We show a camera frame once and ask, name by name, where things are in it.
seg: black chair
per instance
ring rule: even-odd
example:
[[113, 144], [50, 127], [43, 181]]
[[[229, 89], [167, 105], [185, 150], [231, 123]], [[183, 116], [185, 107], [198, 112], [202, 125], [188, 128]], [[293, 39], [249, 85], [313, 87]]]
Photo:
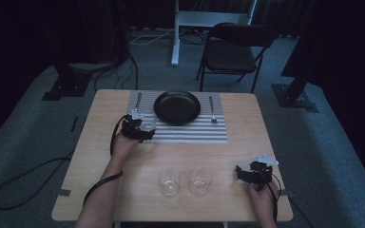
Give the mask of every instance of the black chair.
[[[267, 26], [250, 26], [234, 23], [220, 23], [209, 30], [198, 70], [201, 75], [200, 91], [203, 88], [205, 73], [241, 75], [238, 82], [247, 73], [256, 71], [251, 93], [254, 93], [263, 52], [275, 39], [274, 31]], [[254, 57], [252, 47], [260, 47]]]

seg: person's right arm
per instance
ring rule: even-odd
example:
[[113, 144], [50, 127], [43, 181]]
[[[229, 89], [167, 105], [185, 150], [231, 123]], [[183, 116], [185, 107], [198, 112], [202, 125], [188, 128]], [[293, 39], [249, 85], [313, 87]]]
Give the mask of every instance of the person's right arm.
[[[269, 183], [275, 196], [278, 194], [278, 188], [273, 181]], [[251, 204], [262, 228], [277, 228], [274, 220], [274, 197], [269, 188], [265, 185], [260, 191], [247, 183], [247, 192], [250, 196]]]

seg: placemat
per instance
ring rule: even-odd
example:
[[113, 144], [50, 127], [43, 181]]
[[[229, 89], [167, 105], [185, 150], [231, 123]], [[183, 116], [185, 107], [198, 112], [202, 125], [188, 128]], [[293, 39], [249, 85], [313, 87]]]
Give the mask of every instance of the placemat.
[[[127, 113], [130, 114], [131, 110], [135, 108], [139, 92], [142, 92], [142, 99], [138, 111], [144, 115], [143, 124], [156, 122], [156, 134], [151, 141], [145, 141], [145, 143], [228, 143], [219, 93], [190, 92], [200, 101], [201, 113], [191, 123], [173, 126], [157, 118], [153, 108], [156, 99], [165, 91], [131, 91]], [[209, 96], [213, 98], [217, 123], [211, 123], [212, 111]]]

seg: gray carpet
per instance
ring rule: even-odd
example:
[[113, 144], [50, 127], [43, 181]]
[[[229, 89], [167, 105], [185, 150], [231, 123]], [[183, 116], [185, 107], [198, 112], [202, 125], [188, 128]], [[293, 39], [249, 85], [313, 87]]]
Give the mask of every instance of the gray carpet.
[[[133, 36], [162, 31], [134, 31]], [[194, 36], [183, 38], [199, 42]], [[293, 50], [295, 39], [279, 38], [265, 53], [255, 94], [280, 162], [279, 169], [292, 199], [315, 227], [365, 227], [365, 171], [320, 88], [307, 85], [305, 92], [318, 113], [279, 107], [271, 84], [290, 84], [280, 73]], [[145, 46], [130, 46], [139, 69], [139, 89], [198, 91], [195, 80], [203, 46], [182, 44], [180, 62], [170, 65], [171, 39]], [[75, 65], [95, 68], [92, 65]], [[104, 74], [97, 88], [134, 89], [136, 72], [130, 60], [118, 71]], [[95, 74], [85, 97], [41, 101], [57, 78], [53, 67], [39, 75], [0, 129], [0, 183], [44, 161], [64, 157], [76, 145], [95, 90]], [[252, 77], [208, 76], [204, 91], [249, 92]], [[59, 164], [44, 166], [9, 184], [0, 192], [0, 205], [11, 206], [30, 196]], [[67, 172], [68, 161], [43, 190], [19, 208], [0, 211], [0, 227], [73, 227], [74, 222], [54, 221], [51, 210]], [[308, 227], [300, 212], [279, 227]], [[229, 222], [229, 227], [258, 227], [256, 223]]]

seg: human arm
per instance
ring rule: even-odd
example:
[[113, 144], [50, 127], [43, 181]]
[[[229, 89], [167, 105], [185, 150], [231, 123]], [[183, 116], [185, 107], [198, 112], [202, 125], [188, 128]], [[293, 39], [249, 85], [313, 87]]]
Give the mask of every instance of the human arm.
[[[269, 182], [269, 186], [278, 195], [278, 188], [273, 181]], [[265, 185], [260, 191], [254, 188], [253, 185], [247, 183], [247, 192], [250, 196], [251, 204], [253, 205], [259, 224], [262, 228], [276, 228], [274, 220], [274, 200], [271, 191]]]
[[[137, 143], [139, 141], [130, 140], [122, 134], [118, 135], [113, 143], [112, 157], [100, 180], [120, 173], [127, 157]], [[76, 221], [77, 228], [112, 226], [119, 184], [120, 179], [106, 182], [90, 194]]]

